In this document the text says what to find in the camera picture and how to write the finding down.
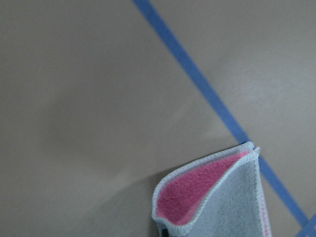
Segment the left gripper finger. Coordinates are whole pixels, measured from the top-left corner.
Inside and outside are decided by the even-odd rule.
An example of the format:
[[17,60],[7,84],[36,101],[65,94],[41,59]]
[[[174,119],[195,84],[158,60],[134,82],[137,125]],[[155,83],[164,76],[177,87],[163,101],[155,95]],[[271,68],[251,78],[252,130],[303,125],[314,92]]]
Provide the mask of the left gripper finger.
[[161,230],[161,237],[168,237],[168,229]]

